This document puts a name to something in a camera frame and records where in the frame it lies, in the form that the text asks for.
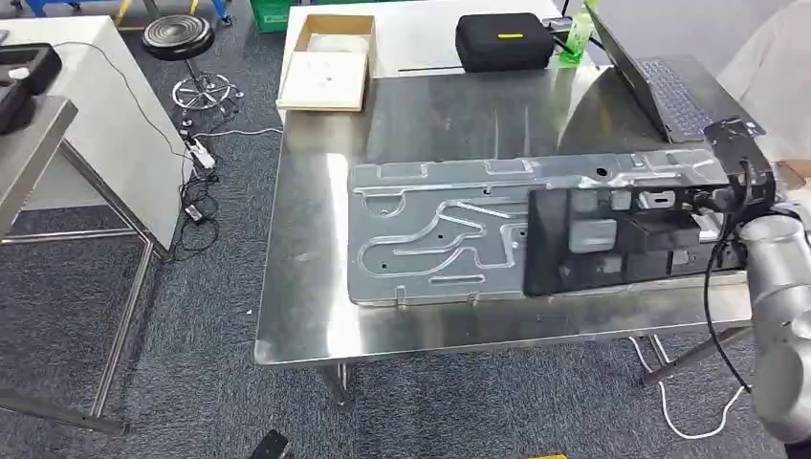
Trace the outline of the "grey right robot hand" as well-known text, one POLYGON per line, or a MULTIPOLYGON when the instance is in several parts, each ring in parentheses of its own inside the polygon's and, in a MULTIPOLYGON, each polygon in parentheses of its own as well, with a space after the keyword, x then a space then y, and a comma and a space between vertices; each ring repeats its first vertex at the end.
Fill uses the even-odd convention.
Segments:
POLYGON ((714 214, 727 226, 736 226, 766 215, 776 201, 773 184, 741 186, 732 183, 713 190, 696 192, 691 201, 691 212, 698 215, 714 214))

